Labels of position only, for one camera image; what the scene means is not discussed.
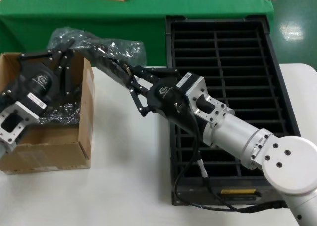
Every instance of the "plastic bag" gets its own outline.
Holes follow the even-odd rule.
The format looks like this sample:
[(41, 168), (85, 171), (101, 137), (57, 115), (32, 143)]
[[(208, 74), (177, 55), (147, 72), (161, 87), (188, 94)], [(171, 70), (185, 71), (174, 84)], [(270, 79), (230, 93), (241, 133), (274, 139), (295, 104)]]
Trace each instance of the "plastic bag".
[(124, 85), (126, 73), (108, 58), (123, 60), (131, 66), (146, 67), (146, 52), (142, 42), (122, 39), (102, 39), (89, 32), (69, 27), (56, 29), (50, 38), (48, 48), (74, 39), (71, 49), (80, 52), (90, 63), (113, 80)]

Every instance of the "cardboard box flap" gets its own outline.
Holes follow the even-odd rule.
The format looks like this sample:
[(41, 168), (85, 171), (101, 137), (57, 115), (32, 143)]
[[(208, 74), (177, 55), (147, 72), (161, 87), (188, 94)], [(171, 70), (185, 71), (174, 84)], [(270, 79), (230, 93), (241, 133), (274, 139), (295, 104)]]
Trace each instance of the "cardboard box flap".
[(79, 135), (78, 141), (86, 154), (86, 157), (90, 159), (91, 156), (91, 144), (93, 135), (93, 119), (94, 119), (94, 73), (90, 66), (90, 63), (85, 59), (84, 72), (82, 82), (82, 96), (80, 105), (80, 123), (79, 123)]

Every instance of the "white label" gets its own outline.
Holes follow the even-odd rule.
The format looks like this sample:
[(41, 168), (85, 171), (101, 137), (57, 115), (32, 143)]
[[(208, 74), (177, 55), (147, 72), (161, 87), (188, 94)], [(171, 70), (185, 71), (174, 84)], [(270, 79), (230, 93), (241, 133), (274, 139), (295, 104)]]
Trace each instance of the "white label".
[(191, 73), (187, 73), (178, 83), (177, 83), (177, 87), (181, 87), (187, 80), (188, 78), (191, 76)]
[(46, 104), (43, 101), (41, 101), (39, 98), (37, 98), (35, 95), (33, 95), (31, 92), (28, 94), (28, 97), (42, 109), (46, 108)]

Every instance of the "cable connector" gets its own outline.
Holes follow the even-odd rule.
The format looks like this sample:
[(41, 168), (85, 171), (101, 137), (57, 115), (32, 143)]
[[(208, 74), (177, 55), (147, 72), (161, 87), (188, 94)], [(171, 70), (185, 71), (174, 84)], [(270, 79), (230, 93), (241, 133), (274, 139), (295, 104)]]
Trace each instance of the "cable connector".
[(197, 164), (199, 166), (200, 174), (202, 175), (202, 178), (203, 179), (208, 178), (208, 174), (207, 174), (207, 171), (206, 171), (205, 166), (204, 166), (204, 161), (203, 161), (202, 156), (201, 156), (199, 151), (197, 153), (197, 158), (198, 158)]

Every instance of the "green floor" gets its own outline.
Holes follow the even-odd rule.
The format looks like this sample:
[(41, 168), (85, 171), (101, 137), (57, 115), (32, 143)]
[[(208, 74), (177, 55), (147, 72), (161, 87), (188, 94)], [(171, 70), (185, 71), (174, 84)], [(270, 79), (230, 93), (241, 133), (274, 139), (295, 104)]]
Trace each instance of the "green floor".
[(276, 0), (271, 38), (279, 63), (304, 63), (317, 70), (317, 1)]

